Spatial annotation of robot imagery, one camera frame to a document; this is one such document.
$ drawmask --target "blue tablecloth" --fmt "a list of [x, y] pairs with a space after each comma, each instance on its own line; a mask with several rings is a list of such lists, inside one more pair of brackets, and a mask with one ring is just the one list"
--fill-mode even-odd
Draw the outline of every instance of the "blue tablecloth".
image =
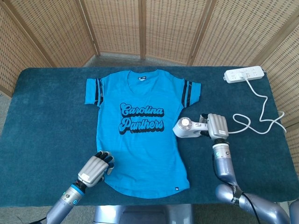
[[[135, 72], [163, 69], [190, 81], [201, 82], [200, 101], [182, 111], [194, 121], [201, 113], [227, 118], [230, 131], [241, 125], [234, 113], [259, 123], [263, 99], [257, 98], [245, 82], [227, 84], [223, 74], [232, 67], [129, 67], [129, 68], [34, 68], [18, 79], [0, 139], [0, 206], [53, 205], [77, 178], [78, 171], [96, 153], [98, 107], [84, 105], [86, 79], [103, 77], [120, 70]], [[260, 94], [269, 96], [265, 118], [276, 118], [269, 81], [251, 81]], [[237, 181], [245, 192], [271, 201], [298, 197], [299, 182], [283, 130], [274, 125], [267, 135], [251, 130], [228, 138]], [[206, 137], [178, 139], [190, 189], [161, 199], [140, 199], [122, 195], [105, 183], [87, 189], [80, 205], [216, 203], [214, 190], [220, 182], [212, 168], [212, 141]]]

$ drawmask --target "gray carpet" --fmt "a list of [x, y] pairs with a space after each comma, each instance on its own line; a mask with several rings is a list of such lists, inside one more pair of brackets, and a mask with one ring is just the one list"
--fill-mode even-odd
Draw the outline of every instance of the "gray carpet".
[[[103, 53], [94, 56], [86, 67], [113, 66], [179, 66], [179, 64], [156, 59], [140, 60], [139, 56]], [[10, 99], [0, 96], [0, 134], [7, 115]], [[45, 217], [50, 207], [0, 208], [0, 224], [26, 224]], [[224, 204], [195, 205], [197, 224], [256, 224], [256, 218], [239, 208]], [[90, 224], [94, 215], [93, 206], [77, 206], [63, 224]]]

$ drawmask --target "power strip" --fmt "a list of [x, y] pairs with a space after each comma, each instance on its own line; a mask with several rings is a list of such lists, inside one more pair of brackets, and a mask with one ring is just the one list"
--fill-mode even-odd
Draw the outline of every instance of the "power strip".
[[261, 66], [252, 66], [241, 69], [232, 69], [227, 70], [224, 73], [223, 79], [227, 81], [227, 83], [238, 83], [245, 82], [244, 77], [247, 77], [248, 80], [254, 80], [264, 77], [264, 72]]

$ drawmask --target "blue t-shirt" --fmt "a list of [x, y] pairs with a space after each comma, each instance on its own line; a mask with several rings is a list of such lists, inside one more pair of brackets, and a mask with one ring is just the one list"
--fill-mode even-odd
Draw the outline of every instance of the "blue t-shirt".
[[120, 193], [141, 198], [188, 189], [172, 128], [181, 110], [199, 96], [200, 83], [164, 70], [127, 70], [87, 79], [85, 104], [100, 107], [97, 150], [109, 151], [115, 159], [105, 182]]

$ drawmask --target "wicker screen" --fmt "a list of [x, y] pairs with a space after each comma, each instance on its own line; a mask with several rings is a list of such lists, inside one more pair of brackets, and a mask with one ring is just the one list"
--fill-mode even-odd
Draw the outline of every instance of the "wicker screen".
[[299, 118], [299, 26], [264, 61], [283, 123]]
[[138, 0], [85, 0], [100, 51], [139, 54]]
[[299, 128], [288, 131], [285, 137], [289, 145], [297, 175], [299, 176]]
[[146, 55], [187, 63], [206, 0], [146, 0]]
[[249, 65], [297, 6], [298, 0], [217, 1], [194, 65]]
[[8, 1], [57, 67], [82, 66], [94, 52], [76, 2]]
[[0, 7], [0, 89], [12, 96], [20, 72], [28, 67], [47, 67], [24, 34]]

